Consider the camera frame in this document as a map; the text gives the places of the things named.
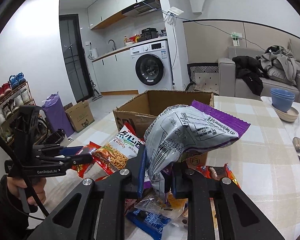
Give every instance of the gray sofa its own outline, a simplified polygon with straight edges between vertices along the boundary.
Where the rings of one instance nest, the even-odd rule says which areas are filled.
[[[290,40],[288,49],[290,49],[296,59],[296,62],[300,66],[300,43]],[[238,98],[250,98],[260,100],[259,96],[254,95],[247,84],[242,79],[236,79],[235,77],[235,63],[231,60],[237,56],[261,56],[264,51],[247,49],[236,47],[228,47],[229,58],[219,58],[219,74],[220,74],[220,90],[221,96],[238,97]],[[263,82],[263,90],[261,96],[271,97],[271,88],[280,88],[291,91],[296,95],[295,101],[300,103],[300,74],[296,76],[296,86],[290,86],[275,80],[261,78]]]

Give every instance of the hand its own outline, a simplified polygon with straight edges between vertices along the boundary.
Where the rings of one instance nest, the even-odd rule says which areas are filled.
[[[35,192],[37,193],[41,203],[44,203],[46,200],[46,193],[43,189],[44,185],[46,185],[46,182],[47,182],[46,178],[41,178],[40,181],[36,185],[33,185],[33,188],[34,188]],[[8,190],[10,191],[10,193],[12,195],[14,195],[15,197],[17,197],[18,199],[20,199],[18,187],[21,187],[21,188],[27,187],[27,185],[23,179],[11,178],[11,177],[7,177],[7,186],[8,186]],[[29,205],[37,206],[37,204],[35,203],[34,198],[32,196],[29,197],[27,199],[27,201],[28,201]]]

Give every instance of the blue bowl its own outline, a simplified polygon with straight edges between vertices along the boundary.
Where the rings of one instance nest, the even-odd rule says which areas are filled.
[[[288,99],[288,100],[295,99],[295,97],[282,96],[282,95],[278,95],[278,94],[272,93],[272,92],[270,92],[270,94],[271,94],[271,96],[272,96],[272,95],[275,95],[275,96],[277,96],[277,97],[279,97],[279,98],[283,98],[283,99]]]
[[[271,98],[272,98],[272,105],[280,110],[281,112],[287,112],[294,101],[293,99],[287,99],[287,98],[282,98],[276,94],[271,93]]]
[[[270,92],[284,97],[295,97],[294,93],[279,88],[271,88]]]

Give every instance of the black jacket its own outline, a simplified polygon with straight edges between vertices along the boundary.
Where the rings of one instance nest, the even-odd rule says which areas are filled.
[[[235,77],[241,78],[253,94],[260,96],[263,90],[260,77],[267,77],[267,74],[263,72],[260,61],[249,56],[237,56],[232,60],[235,62]]]
[[[0,240],[26,239],[33,230],[27,230],[28,217],[10,205],[22,210],[21,201],[7,189],[7,176],[0,181]]]

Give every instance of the kitchen counter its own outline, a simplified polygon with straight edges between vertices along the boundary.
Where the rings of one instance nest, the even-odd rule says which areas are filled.
[[[97,57],[96,59],[92,60],[92,62],[96,62],[100,59],[103,59],[105,57],[108,57],[108,56],[111,56],[111,55],[114,55],[114,54],[117,54],[119,52],[122,52],[122,51],[125,51],[125,50],[128,50],[132,47],[136,47],[136,46],[139,46],[139,45],[142,45],[142,44],[148,44],[148,43],[152,43],[152,42],[155,42],[155,41],[162,41],[162,40],[167,40],[167,36],[164,36],[164,37],[159,37],[159,38],[155,38],[155,39],[151,39],[151,40],[147,40],[147,41],[141,41],[141,42],[137,42],[135,44],[132,44],[130,46],[126,46],[126,47],[122,47],[120,49],[116,49],[114,51],[111,51],[111,52],[108,52],[106,54],[103,54],[102,56],[100,57]]]

